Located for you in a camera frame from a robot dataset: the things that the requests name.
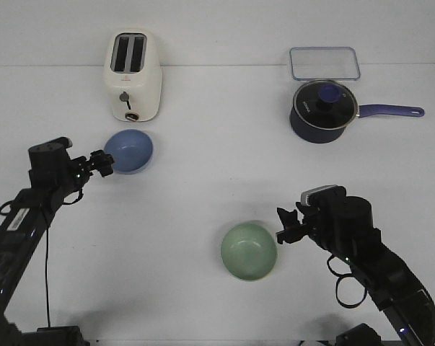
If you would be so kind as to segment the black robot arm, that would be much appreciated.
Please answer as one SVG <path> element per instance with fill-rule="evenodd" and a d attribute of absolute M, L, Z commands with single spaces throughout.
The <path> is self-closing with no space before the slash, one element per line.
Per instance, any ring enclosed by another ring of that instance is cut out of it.
<path fill-rule="evenodd" d="M 355 278 L 383 312 L 404 345 L 435 345 L 435 303 L 406 263 L 384 245 L 374 227 L 371 203 L 349 196 L 345 187 L 325 185 L 305 191 L 292 211 L 278 208 L 283 228 L 279 244 L 308 236 L 348 265 L 338 280 Z"/>
<path fill-rule="evenodd" d="M 113 173 L 114 159 L 102 150 L 71 159 L 67 137 L 28 150 L 30 187 L 7 203 L 9 212 L 0 225 L 0 345 L 88 345 L 78 326 L 43 327 L 21 332 L 4 312 L 29 261 L 58 209 L 73 193 L 82 193 L 93 171 Z"/>

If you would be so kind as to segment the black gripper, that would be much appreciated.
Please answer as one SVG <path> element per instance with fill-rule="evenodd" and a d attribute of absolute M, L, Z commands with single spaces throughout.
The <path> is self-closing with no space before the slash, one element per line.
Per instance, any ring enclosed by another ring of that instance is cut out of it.
<path fill-rule="evenodd" d="M 92 172 L 101 177 L 113 174 L 114 158 L 103 150 L 93 151 L 89 162 L 85 156 L 71 159 L 67 148 L 54 140 L 32 146 L 28 149 L 31 169 L 31 188 L 50 190 L 61 197 L 80 191 L 89 181 Z"/>
<path fill-rule="evenodd" d="M 357 196 L 348 196 L 345 187 L 338 186 L 318 193 L 311 206 L 296 207 L 304 215 L 303 224 L 297 210 L 277 208 L 283 230 L 276 232 L 278 244 L 293 244 L 308 235 L 329 252 L 372 252 L 374 225 L 371 203 Z"/>

